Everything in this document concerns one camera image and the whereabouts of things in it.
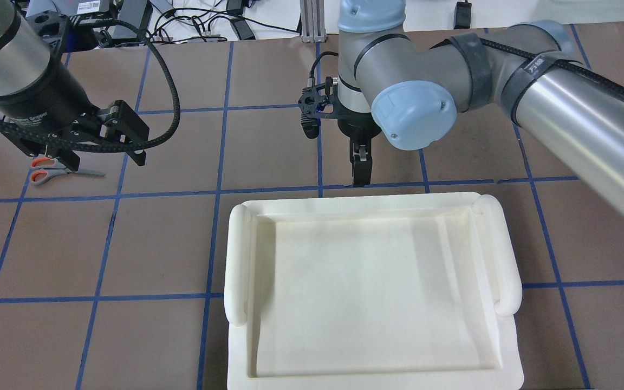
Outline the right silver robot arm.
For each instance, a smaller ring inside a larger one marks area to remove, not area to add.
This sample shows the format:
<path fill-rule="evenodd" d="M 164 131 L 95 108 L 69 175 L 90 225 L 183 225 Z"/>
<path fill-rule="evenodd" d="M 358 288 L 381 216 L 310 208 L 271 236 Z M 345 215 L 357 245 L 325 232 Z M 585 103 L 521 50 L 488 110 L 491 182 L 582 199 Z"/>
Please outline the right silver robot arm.
<path fill-rule="evenodd" d="M 342 1 L 339 77 L 392 146 L 440 140 L 458 113 L 496 103 L 624 216 L 624 87 L 577 62 L 567 30 L 528 22 L 418 51 L 404 1 Z"/>

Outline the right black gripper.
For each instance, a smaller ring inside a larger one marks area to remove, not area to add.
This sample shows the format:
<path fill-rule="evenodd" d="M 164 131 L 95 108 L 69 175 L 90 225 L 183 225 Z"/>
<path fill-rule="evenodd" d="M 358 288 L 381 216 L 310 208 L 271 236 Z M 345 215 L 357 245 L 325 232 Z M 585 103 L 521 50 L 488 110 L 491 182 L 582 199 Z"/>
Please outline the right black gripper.
<path fill-rule="evenodd" d="M 349 137 L 349 161 L 352 170 L 352 187 L 364 187 L 371 183 L 372 177 L 372 141 L 382 132 L 374 119 L 337 119 L 337 125 L 342 134 Z M 362 144 L 362 177 L 357 163 L 361 163 Z"/>

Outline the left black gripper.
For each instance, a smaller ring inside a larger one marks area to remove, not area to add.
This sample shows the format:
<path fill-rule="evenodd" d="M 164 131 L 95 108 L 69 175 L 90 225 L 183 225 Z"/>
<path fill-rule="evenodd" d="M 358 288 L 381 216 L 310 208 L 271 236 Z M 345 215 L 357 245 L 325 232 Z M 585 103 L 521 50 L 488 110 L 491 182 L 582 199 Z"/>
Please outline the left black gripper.
<path fill-rule="evenodd" d="M 148 125 L 126 101 L 116 100 L 108 109 L 107 136 L 111 140 L 124 145 L 148 141 Z M 62 132 L 77 142 L 99 144 L 101 124 L 91 118 L 97 111 L 62 64 L 49 64 L 44 74 L 26 89 L 0 87 L 0 112 L 20 128 L 42 135 Z M 74 151 L 60 149 L 55 159 L 68 170 L 79 170 L 80 156 Z"/>

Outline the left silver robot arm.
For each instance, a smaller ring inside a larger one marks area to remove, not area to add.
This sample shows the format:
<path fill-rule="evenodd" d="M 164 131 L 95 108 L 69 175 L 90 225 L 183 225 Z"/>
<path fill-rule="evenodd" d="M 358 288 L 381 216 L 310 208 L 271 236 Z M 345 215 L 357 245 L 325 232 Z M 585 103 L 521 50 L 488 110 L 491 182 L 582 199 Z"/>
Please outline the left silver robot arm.
<path fill-rule="evenodd" d="M 60 142 L 116 146 L 148 141 L 149 127 L 122 100 L 101 109 L 61 60 L 71 36 L 67 15 L 24 16 L 0 1 L 0 133 L 30 157 L 43 155 L 77 171 L 80 157 Z"/>

